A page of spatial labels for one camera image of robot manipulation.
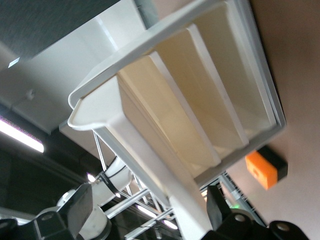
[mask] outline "beige wall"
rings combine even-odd
[[[287,127],[270,146],[288,177],[268,191],[243,160],[228,171],[267,222],[286,220],[320,239],[320,1],[252,0]]]

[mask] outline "green light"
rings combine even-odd
[[[232,208],[232,209],[239,209],[240,206],[237,204],[237,205],[232,206],[231,208]]]

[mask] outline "orange block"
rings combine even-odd
[[[278,182],[278,170],[259,152],[254,151],[245,157],[246,168],[267,190]]]

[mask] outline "white plastic shelf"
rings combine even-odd
[[[118,73],[118,80],[139,108],[132,111],[133,107],[127,107],[122,99],[126,116],[161,158],[170,161],[172,156],[165,153],[172,149],[193,177],[221,162],[157,52],[124,67]],[[151,135],[146,121],[157,137]]]
[[[171,61],[160,46],[174,43],[168,39],[176,34],[183,37]],[[147,55],[154,49],[161,57]],[[69,104],[73,128],[94,130],[162,203],[181,211],[178,221],[203,226],[208,219],[197,187],[285,125],[247,0],[191,2],[95,67],[70,94]],[[190,152],[190,145],[197,150]],[[218,165],[215,149],[223,152]],[[203,155],[194,154],[200,150]]]
[[[249,143],[221,78],[192,24],[155,50],[214,146],[237,149]]]
[[[263,77],[232,1],[196,18],[207,50],[248,137],[276,124]]]

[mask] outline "fluorescent light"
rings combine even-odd
[[[20,141],[25,145],[28,145],[29,147],[41,153],[43,153],[45,150],[41,142],[38,142],[37,140],[19,131],[18,129],[14,128],[13,126],[9,125],[3,120],[0,120],[0,132],[7,134],[8,136]]]
[[[167,225],[169,228],[172,229],[178,229],[178,227],[176,225],[174,225],[172,222],[168,221],[168,220],[163,220],[162,221],[165,225]]]
[[[92,182],[92,183],[94,183],[95,181],[96,181],[96,178],[92,175],[92,174],[90,174],[90,173],[86,173],[86,176],[88,177],[88,180],[90,181],[90,182]]]
[[[157,215],[155,215],[152,211],[149,211],[148,209],[144,208],[143,206],[140,205],[135,205],[141,212],[147,214],[148,216],[152,218],[156,218]]]
[[[12,62],[10,62],[8,68],[10,68],[13,65],[15,65],[17,62],[19,62],[19,60],[20,60],[20,57],[18,57],[16,60],[13,60]]]

